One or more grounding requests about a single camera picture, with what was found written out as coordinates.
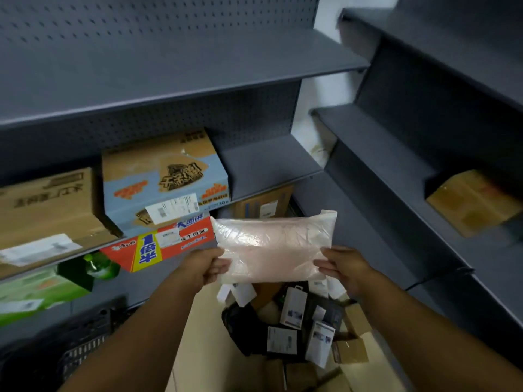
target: pink plastic package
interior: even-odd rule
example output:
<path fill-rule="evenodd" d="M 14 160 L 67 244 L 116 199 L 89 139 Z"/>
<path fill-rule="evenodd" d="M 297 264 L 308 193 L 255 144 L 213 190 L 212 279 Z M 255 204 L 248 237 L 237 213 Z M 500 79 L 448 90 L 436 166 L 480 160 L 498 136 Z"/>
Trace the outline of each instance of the pink plastic package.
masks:
<path fill-rule="evenodd" d="M 322 210 L 312 217 L 214 219 L 222 258 L 232 260 L 221 283 L 297 282 L 321 280 L 312 261 L 324 259 L 330 247 L 338 212 Z"/>

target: white wall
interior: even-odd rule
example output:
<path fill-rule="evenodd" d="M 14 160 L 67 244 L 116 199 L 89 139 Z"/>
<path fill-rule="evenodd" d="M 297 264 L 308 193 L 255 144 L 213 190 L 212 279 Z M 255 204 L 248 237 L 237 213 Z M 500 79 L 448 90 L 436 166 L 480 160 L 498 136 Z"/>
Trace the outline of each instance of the white wall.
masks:
<path fill-rule="evenodd" d="M 396 3 L 397 0 L 320 0 L 314 28 L 370 60 L 378 46 L 378 33 L 357 23 L 338 23 L 342 9 L 391 8 Z M 344 72 L 302 81 L 291 133 L 323 167 L 336 143 L 336 137 L 319 121 L 311 118 L 309 111 L 316 107 L 352 103 L 362 78 L 362 73 Z"/>

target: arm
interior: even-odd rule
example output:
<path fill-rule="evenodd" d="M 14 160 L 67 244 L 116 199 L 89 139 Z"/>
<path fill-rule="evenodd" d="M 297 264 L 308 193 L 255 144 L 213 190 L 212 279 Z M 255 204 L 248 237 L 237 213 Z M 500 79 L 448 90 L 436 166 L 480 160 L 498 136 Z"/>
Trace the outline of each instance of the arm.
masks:
<path fill-rule="evenodd" d="M 523 373 L 480 340 L 408 295 L 355 249 L 322 250 L 315 264 L 357 297 L 420 391 L 523 390 Z"/>
<path fill-rule="evenodd" d="M 191 252 L 151 298 L 66 381 L 60 392 L 164 392 L 191 305 L 229 268 L 223 250 Z"/>

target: green bottle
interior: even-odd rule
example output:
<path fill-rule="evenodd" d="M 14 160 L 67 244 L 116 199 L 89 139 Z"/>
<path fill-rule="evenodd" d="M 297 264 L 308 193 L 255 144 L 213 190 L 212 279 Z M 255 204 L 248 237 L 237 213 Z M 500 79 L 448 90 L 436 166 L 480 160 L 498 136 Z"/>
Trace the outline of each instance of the green bottle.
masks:
<path fill-rule="evenodd" d="M 112 262 L 100 251 L 85 255 L 84 260 L 87 261 L 85 270 L 93 278 L 113 279 L 120 272 L 120 264 Z"/>

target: clear plastic wrap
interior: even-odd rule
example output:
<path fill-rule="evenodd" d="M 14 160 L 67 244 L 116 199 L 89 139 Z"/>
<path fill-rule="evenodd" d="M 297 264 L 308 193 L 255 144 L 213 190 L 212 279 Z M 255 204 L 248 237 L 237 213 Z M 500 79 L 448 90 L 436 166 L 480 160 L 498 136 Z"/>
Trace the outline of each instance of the clear plastic wrap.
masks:
<path fill-rule="evenodd" d="M 338 212 L 322 210 L 312 217 L 214 219 L 223 258 L 232 260 L 221 283 L 296 282 L 324 279 L 312 261 L 324 259 Z"/>

